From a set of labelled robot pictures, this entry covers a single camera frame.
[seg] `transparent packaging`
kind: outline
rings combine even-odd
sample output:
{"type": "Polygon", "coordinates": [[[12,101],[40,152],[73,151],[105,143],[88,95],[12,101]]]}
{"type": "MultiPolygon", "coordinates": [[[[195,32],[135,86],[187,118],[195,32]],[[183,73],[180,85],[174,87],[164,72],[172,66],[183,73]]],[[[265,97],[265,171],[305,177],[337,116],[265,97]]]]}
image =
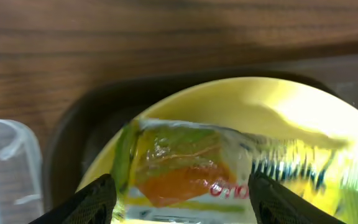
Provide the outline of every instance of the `transparent packaging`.
{"type": "Polygon", "coordinates": [[[34,133],[22,123],[0,119],[0,223],[29,223],[44,213],[41,164],[34,133]]]}
{"type": "Polygon", "coordinates": [[[134,120],[111,174],[115,222],[256,223],[248,178],[263,172],[346,223],[358,223],[358,157],[351,142],[307,144],[157,119],[134,120]]]}

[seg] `yellow plate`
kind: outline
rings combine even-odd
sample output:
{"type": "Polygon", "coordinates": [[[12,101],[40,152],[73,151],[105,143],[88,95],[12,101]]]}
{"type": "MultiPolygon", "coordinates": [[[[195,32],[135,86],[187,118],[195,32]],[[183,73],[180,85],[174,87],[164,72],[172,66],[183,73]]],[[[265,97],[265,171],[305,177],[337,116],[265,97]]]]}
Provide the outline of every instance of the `yellow plate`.
{"type": "MultiPolygon", "coordinates": [[[[180,91],[154,104],[139,118],[160,118],[216,124],[242,132],[311,142],[332,138],[354,142],[358,152],[358,110],[326,92],[275,78],[217,80],[180,91]]],[[[78,189],[109,173],[117,133],[99,153],[78,189]]]]}

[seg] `plastic container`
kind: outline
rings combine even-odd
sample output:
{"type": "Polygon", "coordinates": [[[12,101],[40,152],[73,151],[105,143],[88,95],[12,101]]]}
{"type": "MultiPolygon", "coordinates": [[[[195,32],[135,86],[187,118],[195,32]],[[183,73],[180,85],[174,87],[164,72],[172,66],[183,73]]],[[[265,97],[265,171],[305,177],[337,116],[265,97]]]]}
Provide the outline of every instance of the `plastic container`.
{"type": "Polygon", "coordinates": [[[17,121],[0,119],[0,223],[29,223],[44,213],[41,163],[34,133],[17,121]]]}

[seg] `wood grain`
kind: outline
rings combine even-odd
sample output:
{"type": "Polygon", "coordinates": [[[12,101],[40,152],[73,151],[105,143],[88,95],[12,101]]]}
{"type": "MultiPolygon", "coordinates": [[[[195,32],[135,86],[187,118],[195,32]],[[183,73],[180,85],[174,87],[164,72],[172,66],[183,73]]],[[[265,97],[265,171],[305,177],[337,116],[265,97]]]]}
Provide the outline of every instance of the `wood grain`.
{"type": "Polygon", "coordinates": [[[0,118],[44,148],[69,105],[104,83],[353,53],[358,1],[0,0],[0,118]]]}

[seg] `food package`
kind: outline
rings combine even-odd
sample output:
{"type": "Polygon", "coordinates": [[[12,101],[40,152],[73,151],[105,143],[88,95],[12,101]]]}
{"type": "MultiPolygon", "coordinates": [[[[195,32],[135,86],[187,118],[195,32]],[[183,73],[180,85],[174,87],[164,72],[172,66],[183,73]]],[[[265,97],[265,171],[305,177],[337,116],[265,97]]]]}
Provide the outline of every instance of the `food package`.
{"type": "Polygon", "coordinates": [[[261,171],[314,206],[358,223],[358,159],[332,149],[186,121],[133,120],[111,174],[113,221],[257,223],[248,178],[261,171]]]}

